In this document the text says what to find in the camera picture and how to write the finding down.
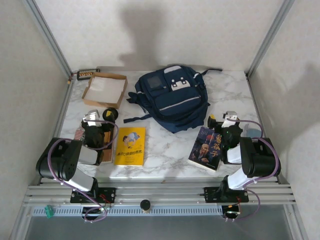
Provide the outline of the striped flag pencil case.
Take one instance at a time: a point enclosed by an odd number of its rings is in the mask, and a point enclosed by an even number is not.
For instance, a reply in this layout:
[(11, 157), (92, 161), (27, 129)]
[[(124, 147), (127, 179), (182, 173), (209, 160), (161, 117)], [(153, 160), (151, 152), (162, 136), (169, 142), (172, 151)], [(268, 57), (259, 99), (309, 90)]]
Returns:
[(85, 140), (85, 129), (82, 126), (76, 129), (73, 139), (82, 142)]

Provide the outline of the brown paperback book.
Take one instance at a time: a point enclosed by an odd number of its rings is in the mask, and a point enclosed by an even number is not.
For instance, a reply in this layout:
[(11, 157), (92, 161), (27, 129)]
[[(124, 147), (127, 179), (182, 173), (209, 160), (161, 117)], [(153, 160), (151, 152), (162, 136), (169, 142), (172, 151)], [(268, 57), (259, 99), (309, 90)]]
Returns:
[[(109, 123), (103, 123), (101, 127), (104, 133), (103, 146), (105, 147), (116, 136), (117, 130), (112, 124), (109, 124)], [(104, 148), (102, 150), (102, 153), (103, 153), (103, 157), (101, 162), (103, 164), (112, 163), (113, 155), (114, 155), (114, 142), (110, 143), (106, 148)]]

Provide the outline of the light blue pencil case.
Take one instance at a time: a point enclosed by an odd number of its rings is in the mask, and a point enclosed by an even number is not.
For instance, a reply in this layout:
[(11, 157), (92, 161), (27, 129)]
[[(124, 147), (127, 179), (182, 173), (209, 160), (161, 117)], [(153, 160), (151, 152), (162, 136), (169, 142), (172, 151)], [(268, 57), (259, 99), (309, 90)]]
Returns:
[(249, 126), (247, 123), (244, 126), (244, 137), (249, 137), (249, 138), (255, 138), (255, 137), (261, 137), (262, 136), (262, 131), (260, 129), (252, 128)]

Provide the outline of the dark blue portrait book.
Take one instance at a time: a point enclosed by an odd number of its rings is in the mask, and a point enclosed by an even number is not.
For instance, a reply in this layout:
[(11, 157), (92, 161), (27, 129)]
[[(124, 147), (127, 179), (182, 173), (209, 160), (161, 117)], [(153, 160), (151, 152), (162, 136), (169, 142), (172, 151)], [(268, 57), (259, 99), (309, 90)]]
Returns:
[(205, 169), (216, 171), (222, 157), (222, 136), (213, 129), (201, 127), (188, 161)]

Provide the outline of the yellow paperback book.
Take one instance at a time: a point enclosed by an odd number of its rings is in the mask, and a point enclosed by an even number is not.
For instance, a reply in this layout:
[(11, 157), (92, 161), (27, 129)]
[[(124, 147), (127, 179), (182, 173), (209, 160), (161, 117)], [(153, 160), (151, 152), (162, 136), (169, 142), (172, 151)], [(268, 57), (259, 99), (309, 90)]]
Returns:
[(120, 127), (114, 164), (116, 166), (142, 167), (145, 152), (145, 127)]

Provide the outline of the navy blue backpack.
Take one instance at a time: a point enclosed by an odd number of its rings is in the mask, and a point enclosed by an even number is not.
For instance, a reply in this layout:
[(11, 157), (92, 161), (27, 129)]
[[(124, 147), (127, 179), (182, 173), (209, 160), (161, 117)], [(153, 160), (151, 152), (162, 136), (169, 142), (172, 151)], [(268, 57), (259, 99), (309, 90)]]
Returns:
[(175, 134), (204, 124), (208, 92), (204, 81), (207, 72), (198, 72), (185, 65), (172, 65), (144, 74), (128, 93), (127, 101), (139, 105), (145, 115), (153, 118)]

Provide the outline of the black round disc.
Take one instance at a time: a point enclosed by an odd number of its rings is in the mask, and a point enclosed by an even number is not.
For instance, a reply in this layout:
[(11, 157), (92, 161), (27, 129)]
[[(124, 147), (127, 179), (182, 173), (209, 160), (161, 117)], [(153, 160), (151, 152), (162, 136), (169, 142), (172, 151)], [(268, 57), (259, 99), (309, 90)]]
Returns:
[(113, 108), (113, 107), (109, 107), (109, 108), (107, 108), (106, 110), (113, 112), (113, 114), (114, 114), (114, 123), (115, 123), (116, 119), (117, 119), (118, 116), (119, 116), (119, 113), (118, 113), (117, 109), (116, 109), (116, 108)]

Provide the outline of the shallow cardboard box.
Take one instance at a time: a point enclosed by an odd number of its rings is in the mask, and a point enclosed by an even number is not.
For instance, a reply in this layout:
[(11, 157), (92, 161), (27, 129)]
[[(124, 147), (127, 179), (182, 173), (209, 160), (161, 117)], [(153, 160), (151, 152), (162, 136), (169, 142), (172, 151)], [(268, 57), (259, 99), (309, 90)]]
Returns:
[(88, 106), (119, 109), (127, 85), (128, 79), (125, 75), (95, 72), (81, 99)]

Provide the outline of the black abacus orange beads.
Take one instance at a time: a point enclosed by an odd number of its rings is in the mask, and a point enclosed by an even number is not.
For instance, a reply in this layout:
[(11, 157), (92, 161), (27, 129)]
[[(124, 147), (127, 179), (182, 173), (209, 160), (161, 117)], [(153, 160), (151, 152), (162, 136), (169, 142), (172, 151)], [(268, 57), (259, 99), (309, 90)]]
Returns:
[(89, 80), (94, 73), (99, 73), (100, 69), (83, 69), (79, 70), (76, 74), (76, 79), (78, 81)]

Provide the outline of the black round knob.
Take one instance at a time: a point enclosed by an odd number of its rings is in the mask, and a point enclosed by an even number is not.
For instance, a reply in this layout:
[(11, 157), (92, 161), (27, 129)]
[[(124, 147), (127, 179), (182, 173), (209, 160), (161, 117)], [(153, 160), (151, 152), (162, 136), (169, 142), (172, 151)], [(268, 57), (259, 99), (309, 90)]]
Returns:
[(140, 202), (140, 208), (143, 213), (149, 213), (151, 210), (151, 202), (148, 199), (143, 199)]

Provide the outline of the green terminal connector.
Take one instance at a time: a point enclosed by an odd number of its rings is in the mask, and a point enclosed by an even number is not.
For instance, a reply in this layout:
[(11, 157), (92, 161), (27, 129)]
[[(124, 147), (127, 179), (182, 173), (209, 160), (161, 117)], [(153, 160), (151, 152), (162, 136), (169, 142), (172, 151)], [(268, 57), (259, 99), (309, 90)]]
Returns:
[(55, 214), (54, 208), (51, 205), (46, 205), (44, 211), (48, 219), (52, 218)]

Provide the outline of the aluminium side rail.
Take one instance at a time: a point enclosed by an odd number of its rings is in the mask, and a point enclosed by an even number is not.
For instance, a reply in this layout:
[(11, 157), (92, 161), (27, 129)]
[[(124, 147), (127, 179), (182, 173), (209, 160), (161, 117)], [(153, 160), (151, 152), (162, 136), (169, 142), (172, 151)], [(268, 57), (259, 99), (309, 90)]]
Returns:
[[(259, 106), (258, 106), (257, 98), (256, 98), (256, 96), (255, 96), (255, 94), (254, 94), (254, 91), (253, 91), (253, 88), (252, 88), (252, 86), (251, 86), (249, 74), (248, 74), (248, 73), (245, 73), (245, 77), (246, 77), (247, 84), (248, 84), (248, 87), (249, 87), (249, 90), (250, 90), (250, 93), (251, 93), (251, 96), (252, 96), (252, 100), (253, 100), (253, 104), (254, 104), (254, 107), (255, 107), (255, 110), (256, 110), (258, 122), (260, 123), (261, 128), (262, 128), (261, 132), (263, 133), (263, 137), (264, 137), (264, 138), (268, 138), (268, 135), (267, 135), (266, 130), (265, 130), (264, 125), (263, 125), (262, 115), (261, 115), (261, 111), (260, 111)], [(278, 169), (279, 169), (278, 175), (277, 175), (277, 176), (274, 175), (274, 176), (277, 178), (278, 183), (279, 183), (280, 185), (282, 185), (282, 184), (288, 184), (288, 181), (287, 181), (286, 178), (283, 176), (280, 168), (278, 168)]]
[(60, 138), (74, 85), (74, 80), (67, 85), (53, 138), (36, 163), (36, 172), (41, 178), (55, 180), (61, 185), (68, 185), (67, 181), (73, 177), (78, 161), (78, 144), (74, 140)]

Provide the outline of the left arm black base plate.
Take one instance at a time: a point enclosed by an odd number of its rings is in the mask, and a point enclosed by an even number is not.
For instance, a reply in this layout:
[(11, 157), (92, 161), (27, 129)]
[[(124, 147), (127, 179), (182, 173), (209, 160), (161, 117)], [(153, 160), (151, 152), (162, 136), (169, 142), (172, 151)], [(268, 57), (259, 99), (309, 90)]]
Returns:
[[(85, 192), (89, 197), (94, 199), (99, 204), (113, 204), (116, 197), (116, 188), (114, 187), (100, 187), (98, 190), (91, 190)], [(90, 204), (92, 200), (88, 199), (82, 193), (72, 191), (70, 197), (71, 204)]]

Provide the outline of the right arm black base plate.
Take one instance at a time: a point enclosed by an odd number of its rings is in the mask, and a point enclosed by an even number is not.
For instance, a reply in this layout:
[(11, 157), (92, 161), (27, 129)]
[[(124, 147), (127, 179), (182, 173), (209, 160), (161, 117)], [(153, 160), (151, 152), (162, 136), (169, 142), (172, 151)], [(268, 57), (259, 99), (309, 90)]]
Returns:
[(206, 203), (248, 203), (248, 193), (244, 190), (222, 189), (220, 187), (205, 187), (204, 200)]

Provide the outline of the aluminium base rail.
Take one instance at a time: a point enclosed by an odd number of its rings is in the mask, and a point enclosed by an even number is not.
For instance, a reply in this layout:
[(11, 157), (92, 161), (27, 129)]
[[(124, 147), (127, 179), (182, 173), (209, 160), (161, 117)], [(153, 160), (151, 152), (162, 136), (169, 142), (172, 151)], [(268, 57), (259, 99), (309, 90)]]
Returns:
[[(215, 187), (213, 182), (113, 182), (102, 184), (102, 187), (116, 188), (114, 205), (137, 206), (147, 199), (152, 205), (204, 205), (204, 188)], [(276, 182), (257, 183), (248, 187), (260, 198), (263, 205), (295, 205), (293, 190), (288, 184)], [(45, 204), (67, 205), (70, 203), (72, 190), (58, 183), (45, 182), (29, 186), (22, 202), (26, 205), (40, 206)]]

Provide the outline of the aluminium frame post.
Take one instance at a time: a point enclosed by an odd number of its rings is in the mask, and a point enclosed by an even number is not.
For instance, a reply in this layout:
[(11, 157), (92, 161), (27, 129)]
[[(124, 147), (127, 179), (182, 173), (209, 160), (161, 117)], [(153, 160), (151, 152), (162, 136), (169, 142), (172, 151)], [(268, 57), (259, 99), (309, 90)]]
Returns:
[(45, 17), (43, 16), (40, 8), (38, 7), (36, 0), (21, 0), (22, 3), (25, 5), (26, 9), (30, 13), (35, 25), (37, 26), (40, 34), (42, 35), (43, 39), (47, 43), (49, 49), (53, 53), (58, 65), (60, 66), (62, 72), (68, 78), (72, 74), (72, 70), (63, 55)]
[(283, 0), (269, 30), (267, 31), (250, 67), (245, 72), (246, 78), (249, 81), (258, 69), (261, 61), (263, 60), (265, 54), (267, 53), (271, 43), (273, 42), (275, 36), (277, 35), (282, 23), (284, 22), (286, 16), (288, 15), (290, 9), (292, 8), (295, 0)]

